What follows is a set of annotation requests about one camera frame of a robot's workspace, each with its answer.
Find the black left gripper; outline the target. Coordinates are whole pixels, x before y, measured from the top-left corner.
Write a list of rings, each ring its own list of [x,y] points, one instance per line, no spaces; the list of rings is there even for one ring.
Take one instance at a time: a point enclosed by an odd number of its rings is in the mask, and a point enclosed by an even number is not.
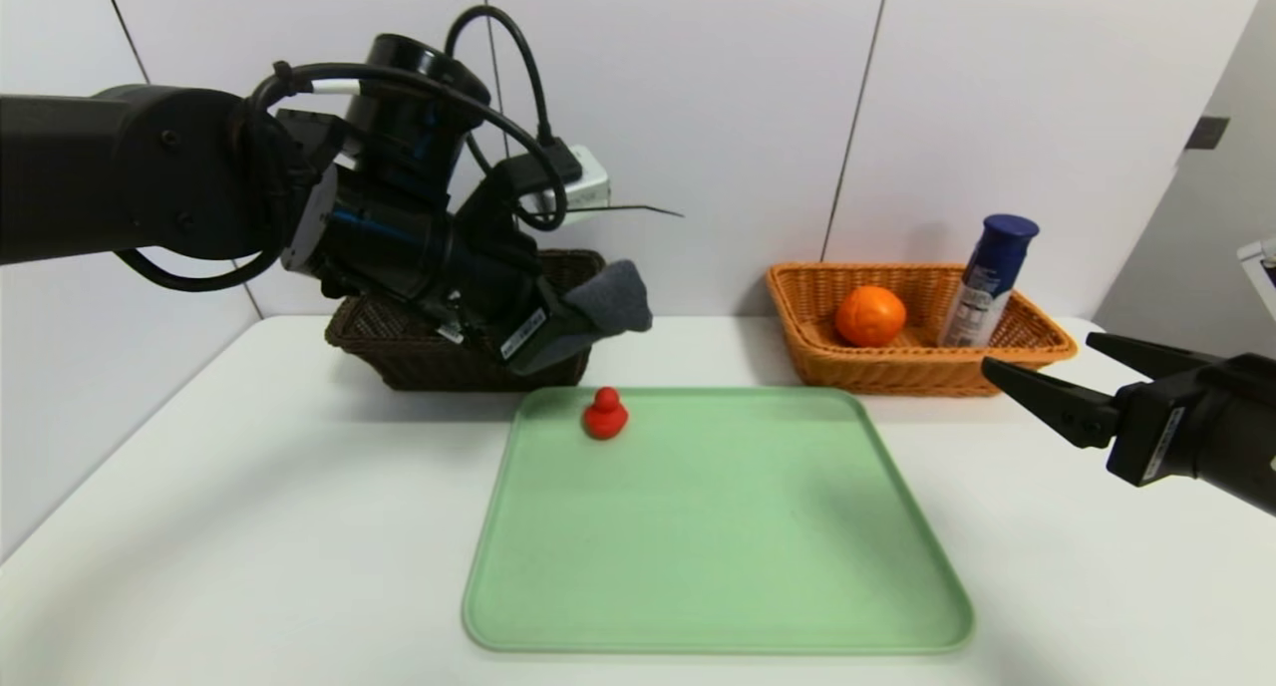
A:
[[[538,351],[587,351],[616,337],[570,303],[559,303],[532,237],[501,226],[456,230],[441,268],[441,333],[513,374],[544,369]]]

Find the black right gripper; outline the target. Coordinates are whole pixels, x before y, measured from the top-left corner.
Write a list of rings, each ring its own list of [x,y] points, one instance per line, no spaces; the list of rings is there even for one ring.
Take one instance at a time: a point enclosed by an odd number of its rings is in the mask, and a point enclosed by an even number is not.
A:
[[[1108,472],[1132,486],[1193,478],[1275,513],[1273,360],[1220,358],[1100,332],[1086,346],[1148,381],[1122,388],[1114,400],[993,356],[981,374],[1074,448],[1104,449],[1114,439]]]

